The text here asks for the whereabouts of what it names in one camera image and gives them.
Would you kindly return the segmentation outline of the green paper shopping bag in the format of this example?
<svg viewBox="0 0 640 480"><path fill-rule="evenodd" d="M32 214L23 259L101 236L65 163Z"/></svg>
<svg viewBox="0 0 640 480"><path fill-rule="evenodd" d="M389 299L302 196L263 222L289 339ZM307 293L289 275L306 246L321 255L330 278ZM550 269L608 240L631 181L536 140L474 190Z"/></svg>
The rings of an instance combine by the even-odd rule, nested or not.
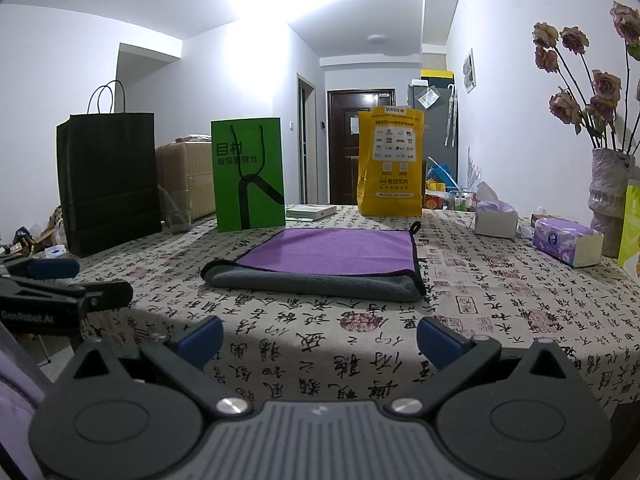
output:
<svg viewBox="0 0 640 480"><path fill-rule="evenodd" d="M217 229L284 226L280 119L214 120L210 128Z"/></svg>

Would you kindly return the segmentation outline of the clear plastic cup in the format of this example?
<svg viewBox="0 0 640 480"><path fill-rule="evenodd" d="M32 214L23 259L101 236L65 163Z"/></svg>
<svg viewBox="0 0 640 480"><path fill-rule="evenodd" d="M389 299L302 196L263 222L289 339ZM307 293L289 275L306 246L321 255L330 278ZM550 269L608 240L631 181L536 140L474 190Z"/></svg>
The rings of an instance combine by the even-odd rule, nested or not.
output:
<svg viewBox="0 0 640 480"><path fill-rule="evenodd" d="M174 234L189 232L192 226L191 194L189 190L167 191L158 187L166 226Z"/></svg>

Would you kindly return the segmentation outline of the round ceiling lamp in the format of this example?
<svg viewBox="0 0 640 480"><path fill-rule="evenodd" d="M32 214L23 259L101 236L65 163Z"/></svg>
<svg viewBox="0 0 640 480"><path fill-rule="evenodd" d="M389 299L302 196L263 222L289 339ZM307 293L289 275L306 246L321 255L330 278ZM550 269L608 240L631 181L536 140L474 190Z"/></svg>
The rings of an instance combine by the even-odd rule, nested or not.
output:
<svg viewBox="0 0 640 480"><path fill-rule="evenodd" d="M367 43L377 47L384 46L384 44L388 43L388 38L385 35L374 34L367 36Z"/></svg>

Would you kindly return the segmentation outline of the beige suitcase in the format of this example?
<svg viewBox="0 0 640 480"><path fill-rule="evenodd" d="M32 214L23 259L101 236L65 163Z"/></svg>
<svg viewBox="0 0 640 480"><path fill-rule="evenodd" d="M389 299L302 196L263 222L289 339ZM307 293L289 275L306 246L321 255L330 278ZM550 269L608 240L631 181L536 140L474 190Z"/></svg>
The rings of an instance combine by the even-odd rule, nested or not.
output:
<svg viewBox="0 0 640 480"><path fill-rule="evenodd" d="M216 211L212 138L179 136L155 149L157 183L169 194L188 192L194 220Z"/></svg>

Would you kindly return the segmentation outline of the cluttered side shelf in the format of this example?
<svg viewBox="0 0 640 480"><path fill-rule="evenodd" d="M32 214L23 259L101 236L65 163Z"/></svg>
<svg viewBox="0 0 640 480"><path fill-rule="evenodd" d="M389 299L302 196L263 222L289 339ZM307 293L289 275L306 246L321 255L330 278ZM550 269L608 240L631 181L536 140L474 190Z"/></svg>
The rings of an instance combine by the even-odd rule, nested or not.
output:
<svg viewBox="0 0 640 480"><path fill-rule="evenodd" d="M477 206L477 188L480 185L480 170L469 162L466 186L460 184L447 164L436 162L433 157L426 160L424 179L424 203L427 195L438 195L440 209L474 211Z"/></svg>

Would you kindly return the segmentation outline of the purple tissue pack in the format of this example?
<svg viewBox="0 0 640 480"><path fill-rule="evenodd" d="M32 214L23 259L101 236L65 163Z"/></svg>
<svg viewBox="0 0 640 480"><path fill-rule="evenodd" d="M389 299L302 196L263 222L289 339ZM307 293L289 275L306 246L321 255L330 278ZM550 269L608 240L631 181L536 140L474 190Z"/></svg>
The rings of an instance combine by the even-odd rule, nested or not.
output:
<svg viewBox="0 0 640 480"><path fill-rule="evenodd" d="M533 246L574 269L601 262L604 236L580 223L553 217L536 221Z"/></svg>

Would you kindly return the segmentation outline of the open white tissue box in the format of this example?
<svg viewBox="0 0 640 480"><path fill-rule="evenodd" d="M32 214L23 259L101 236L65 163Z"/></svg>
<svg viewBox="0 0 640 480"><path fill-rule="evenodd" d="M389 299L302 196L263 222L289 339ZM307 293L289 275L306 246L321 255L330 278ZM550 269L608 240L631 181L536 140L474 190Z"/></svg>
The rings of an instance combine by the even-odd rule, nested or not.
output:
<svg viewBox="0 0 640 480"><path fill-rule="evenodd" d="M518 212L508 203L499 200L497 193L486 183L480 182L476 191L474 231L477 235L514 238L518 227Z"/></svg>

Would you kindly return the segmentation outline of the black paper shopping bag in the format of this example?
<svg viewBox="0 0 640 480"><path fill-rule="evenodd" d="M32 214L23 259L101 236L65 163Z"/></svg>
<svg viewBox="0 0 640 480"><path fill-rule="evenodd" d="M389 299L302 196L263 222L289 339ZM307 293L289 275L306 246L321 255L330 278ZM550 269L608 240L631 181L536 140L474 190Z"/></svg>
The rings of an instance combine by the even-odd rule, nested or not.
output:
<svg viewBox="0 0 640 480"><path fill-rule="evenodd" d="M162 230L150 112L72 115L56 126L66 245L85 258Z"/></svg>

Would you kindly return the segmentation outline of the yellow delivery paper bag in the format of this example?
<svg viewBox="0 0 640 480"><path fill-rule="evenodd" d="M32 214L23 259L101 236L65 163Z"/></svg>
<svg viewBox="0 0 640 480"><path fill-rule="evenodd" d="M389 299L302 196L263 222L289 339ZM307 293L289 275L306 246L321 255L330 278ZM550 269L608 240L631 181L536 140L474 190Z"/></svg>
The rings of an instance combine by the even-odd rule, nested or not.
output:
<svg viewBox="0 0 640 480"><path fill-rule="evenodd" d="M424 114L376 106L358 114L357 205L365 217L422 214Z"/></svg>

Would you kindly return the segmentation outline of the yellow box on refrigerator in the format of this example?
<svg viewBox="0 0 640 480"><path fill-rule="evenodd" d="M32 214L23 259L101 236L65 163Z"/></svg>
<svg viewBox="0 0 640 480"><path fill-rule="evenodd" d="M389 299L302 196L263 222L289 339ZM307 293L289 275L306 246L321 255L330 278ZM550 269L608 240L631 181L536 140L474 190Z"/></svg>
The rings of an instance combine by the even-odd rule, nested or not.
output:
<svg viewBox="0 0 640 480"><path fill-rule="evenodd" d="M454 79L454 73L451 70L427 70L424 68L423 70L420 70L420 77L424 79Z"/></svg>

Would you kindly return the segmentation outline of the purple grey microfibre towel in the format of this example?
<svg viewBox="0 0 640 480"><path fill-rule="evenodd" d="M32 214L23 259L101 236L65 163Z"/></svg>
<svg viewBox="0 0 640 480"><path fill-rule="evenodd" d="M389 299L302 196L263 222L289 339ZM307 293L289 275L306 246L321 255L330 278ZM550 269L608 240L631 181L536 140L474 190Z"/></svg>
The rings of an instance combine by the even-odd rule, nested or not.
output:
<svg viewBox="0 0 640 480"><path fill-rule="evenodd" d="M426 288L413 222L406 230L285 229L234 260L206 263L212 287L415 302Z"/></svg>

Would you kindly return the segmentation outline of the grey refrigerator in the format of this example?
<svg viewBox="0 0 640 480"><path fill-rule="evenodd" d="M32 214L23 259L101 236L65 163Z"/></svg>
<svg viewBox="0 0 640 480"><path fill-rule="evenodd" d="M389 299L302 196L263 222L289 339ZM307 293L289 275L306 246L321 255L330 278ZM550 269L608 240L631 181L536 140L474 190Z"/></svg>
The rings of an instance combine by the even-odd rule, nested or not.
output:
<svg viewBox="0 0 640 480"><path fill-rule="evenodd" d="M458 171L457 89L451 78L413 79L408 104L424 113L423 158Z"/></svg>

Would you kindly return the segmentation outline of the dark brown entrance door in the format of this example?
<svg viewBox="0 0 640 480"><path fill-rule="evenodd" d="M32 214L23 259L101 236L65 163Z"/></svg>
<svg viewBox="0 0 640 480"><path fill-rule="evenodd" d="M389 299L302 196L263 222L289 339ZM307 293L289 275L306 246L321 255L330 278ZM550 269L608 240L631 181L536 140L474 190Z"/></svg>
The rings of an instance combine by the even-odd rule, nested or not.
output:
<svg viewBox="0 0 640 480"><path fill-rule="evenodd" d="M396 103L393 89L333 90L329 105L329 200L334 205L356 205L358 182L358 114L379 105Z"/></svg>

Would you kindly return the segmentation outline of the wall picture frame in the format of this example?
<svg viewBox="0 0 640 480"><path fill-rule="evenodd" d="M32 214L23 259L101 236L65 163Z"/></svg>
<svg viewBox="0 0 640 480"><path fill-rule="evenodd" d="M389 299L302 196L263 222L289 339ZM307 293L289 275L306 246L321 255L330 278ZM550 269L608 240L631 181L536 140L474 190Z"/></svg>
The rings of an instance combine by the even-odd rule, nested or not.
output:
<svg viewBox="0 0 640 480"><path fill-rule="evenodd" d="M475 64L473 50L465 57L462 65L464 88L470 93L476 87Z"/></svg>

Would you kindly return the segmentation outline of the yellow green box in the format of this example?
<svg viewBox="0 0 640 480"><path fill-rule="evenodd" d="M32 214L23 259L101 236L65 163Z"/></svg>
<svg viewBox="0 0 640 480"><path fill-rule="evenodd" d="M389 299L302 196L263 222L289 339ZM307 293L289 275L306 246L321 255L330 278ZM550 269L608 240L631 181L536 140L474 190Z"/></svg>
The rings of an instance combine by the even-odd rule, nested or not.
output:
<svg viewBox="0 0 640 480"><path fill-rule="evenodd" d="M625 198L625 212L620 252L617 262L636 283L640 281L640 185L629 180Z"/></svg>

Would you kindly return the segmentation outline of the white flat box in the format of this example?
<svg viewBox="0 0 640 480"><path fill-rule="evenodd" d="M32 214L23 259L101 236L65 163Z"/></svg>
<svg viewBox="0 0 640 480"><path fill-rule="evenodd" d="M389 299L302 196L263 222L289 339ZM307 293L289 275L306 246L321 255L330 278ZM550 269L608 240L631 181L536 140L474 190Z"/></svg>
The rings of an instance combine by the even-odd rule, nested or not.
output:
<svg viewBox="0 0 640 480"><path fill-rule="evenodd" d="M288 221L314 222L336 213L335 205L299 204L285 207L285 219Z"/></svg>

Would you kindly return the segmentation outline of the dried pink roses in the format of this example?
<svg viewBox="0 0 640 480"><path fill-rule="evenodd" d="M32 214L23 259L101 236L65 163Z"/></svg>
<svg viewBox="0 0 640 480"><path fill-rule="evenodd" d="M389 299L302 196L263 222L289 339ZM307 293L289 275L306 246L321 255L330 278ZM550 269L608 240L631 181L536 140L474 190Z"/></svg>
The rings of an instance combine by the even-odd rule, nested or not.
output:
<svg viewBox="0 0 640 480"><path fill-rule="evenodd" d="M639 123L631 122L629 103L639 99L631 84L632 61L639 59L639 11L615 1L610 10L614 30L625 47L625 76L590 68L590 41L577 26L558 29L538 22L532 31L538 70L558 75L562 84L549 99L549 112L576 133L588 133L594 148L632 156L639 149Z"/></svg>

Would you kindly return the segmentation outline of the white textured vase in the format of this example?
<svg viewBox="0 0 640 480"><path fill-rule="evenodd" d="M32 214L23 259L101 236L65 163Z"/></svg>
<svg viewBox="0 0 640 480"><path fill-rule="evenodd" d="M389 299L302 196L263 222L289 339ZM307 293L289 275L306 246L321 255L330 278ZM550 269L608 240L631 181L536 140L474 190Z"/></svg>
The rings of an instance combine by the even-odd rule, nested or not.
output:
<svg viewBox="0 0 640 480"><path fill-rule="evenodd" d="M639 179L634 156L610 148L592 150L588 207L591 227L603 235L602 255L617 258L620 252L628 182Z"/></svg>

